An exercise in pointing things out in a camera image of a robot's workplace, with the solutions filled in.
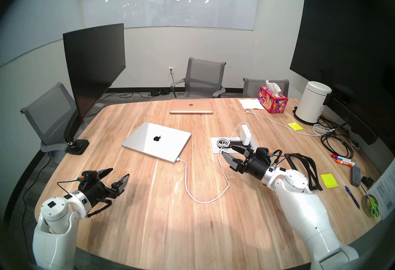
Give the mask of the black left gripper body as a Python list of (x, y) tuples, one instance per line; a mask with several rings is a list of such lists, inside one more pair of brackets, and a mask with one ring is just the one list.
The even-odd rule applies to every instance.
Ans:
[(95, 207), (98, 203), (106, 203), (104, 208), (112, 205), (112, 200), (120, 196), (118, 188), (106, 187), (98, 178), (92, 179), (90, 182), (83, 180), (80, 182), (80, 192), (82, 192), (87, 200), (89, 200), (91, 208)]

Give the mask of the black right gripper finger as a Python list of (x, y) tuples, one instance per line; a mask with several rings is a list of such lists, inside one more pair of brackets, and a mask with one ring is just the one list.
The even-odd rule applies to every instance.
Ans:
[(235, 158), (229, 153), (222, 152), (222, 156), (229, 164), (229, 167), (235, 172), (243, 173), (243, 160)]
[(244, 155), (245, 157), (251, 157), (254, 154), (254, 150), (249, 147), (233, 145), (231, 146), (232, 150)]

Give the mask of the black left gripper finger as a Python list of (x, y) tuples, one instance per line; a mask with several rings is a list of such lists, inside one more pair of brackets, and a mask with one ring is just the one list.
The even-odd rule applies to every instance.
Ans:
[(126, 174), (124, 177), (121, 177), (118, 181), (111, 184), (111, 191), (113, 194), (122, 194), (124, 192), (129, 176), (130, 174)]
[(108, 174), (110, 174), (112, 171), (113, 171), (113, 168), (107, 168), (107, 169), (101, 169), (99, 171), (95, 171), (95, 173), (96, 173), (95, 178), (98, 180), (101, 180), (104, 177), (106, 177)]

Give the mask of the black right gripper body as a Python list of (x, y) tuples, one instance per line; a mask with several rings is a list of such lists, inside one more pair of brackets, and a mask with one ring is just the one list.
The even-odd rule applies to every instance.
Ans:
[(272, 164), (270, 157), (264, 156), (262, 159), (253, 152), (244, 152), (243, 155), (245, 160), (239, 165), (239, 173), (248, 173), (256, 179), (262, 180)]

